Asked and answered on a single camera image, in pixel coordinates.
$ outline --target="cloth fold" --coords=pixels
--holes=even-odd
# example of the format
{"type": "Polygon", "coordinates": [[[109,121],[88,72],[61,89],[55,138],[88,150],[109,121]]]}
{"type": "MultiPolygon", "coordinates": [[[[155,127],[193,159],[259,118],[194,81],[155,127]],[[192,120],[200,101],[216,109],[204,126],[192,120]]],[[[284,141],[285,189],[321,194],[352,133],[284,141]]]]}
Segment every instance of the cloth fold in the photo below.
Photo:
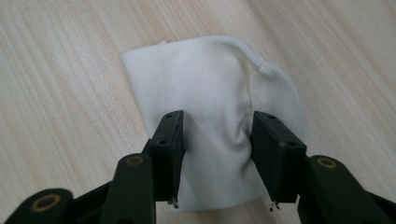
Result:
{"type": "Polygon", "coordinates": [[[185,112],[178,211],[225,208],[266,193],[250,159],[253,112],[277,116],[302,137],[304,111],[287,74],[228,36],[133,49],[120,59],[149,136],[164,114],[185,112]]]}

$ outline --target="small towel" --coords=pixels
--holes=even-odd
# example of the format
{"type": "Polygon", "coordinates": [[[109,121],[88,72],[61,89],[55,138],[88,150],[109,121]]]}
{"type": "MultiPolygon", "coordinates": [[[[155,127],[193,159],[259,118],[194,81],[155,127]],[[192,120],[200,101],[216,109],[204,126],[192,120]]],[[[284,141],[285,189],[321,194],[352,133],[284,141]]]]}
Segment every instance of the small towel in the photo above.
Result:
{"type": "Polygon", "coordinates": [[[255,110],[297,136],[304,111],[292,81],[242,41],[205,36],[121,54],[149,136],[166,113],[184,111],[178,211],[225,208],[266,193],[250,159],[255,110]]]}

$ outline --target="wooden table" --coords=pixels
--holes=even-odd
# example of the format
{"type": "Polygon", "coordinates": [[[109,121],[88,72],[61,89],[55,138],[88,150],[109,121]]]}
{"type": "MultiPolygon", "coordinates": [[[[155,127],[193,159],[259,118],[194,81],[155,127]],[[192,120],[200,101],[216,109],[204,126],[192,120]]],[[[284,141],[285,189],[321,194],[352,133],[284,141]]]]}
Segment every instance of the wooden table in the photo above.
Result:
{"type": "MultiPolygon", "coordinates": [[[[304,102],[309,155],[342,161],[396,201],[395,1],[0,2],[0,222],[47,188],[75,197],[112,178],[148,139],[120,53],[230,35],[287,71],[304,102]]],[[[158,223],[299,223],[268,197],[158,223]]]]}

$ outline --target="white fabric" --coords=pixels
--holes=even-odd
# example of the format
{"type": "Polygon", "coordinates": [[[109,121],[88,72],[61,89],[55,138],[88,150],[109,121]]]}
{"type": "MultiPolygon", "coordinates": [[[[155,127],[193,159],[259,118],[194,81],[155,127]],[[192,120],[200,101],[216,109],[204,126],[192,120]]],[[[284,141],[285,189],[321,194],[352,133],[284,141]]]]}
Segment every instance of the white fabric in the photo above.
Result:
{"type": "Polygon", "coordinates": [[[134,49],[120,58],[149,136],[164,114],[185,112],[179,211],[224,208],[266,192],[250,159],[253,111],[303,133],[302,105],[281,69],[228,36],[134,49]]]}

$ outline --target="light wood surface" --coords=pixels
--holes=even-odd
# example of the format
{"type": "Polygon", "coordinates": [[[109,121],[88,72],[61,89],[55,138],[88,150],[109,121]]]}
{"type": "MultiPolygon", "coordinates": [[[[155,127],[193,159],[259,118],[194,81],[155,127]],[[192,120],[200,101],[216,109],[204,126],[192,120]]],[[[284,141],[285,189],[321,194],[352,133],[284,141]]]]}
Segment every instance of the light wood surface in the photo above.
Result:
{"type": "MultiPolygon", "coordinates": [[[[0,1],[0,223],[39,190],[77,197],[110,180],[148,139],[120,53],[202,35],[240,38],[284,68],[309,155],[396,202],[395,13],[391,0],[0,1]]],[[[157,220],[300,222],[295,204],[269,204],[174,214],[159,203],[157,220]]]]}

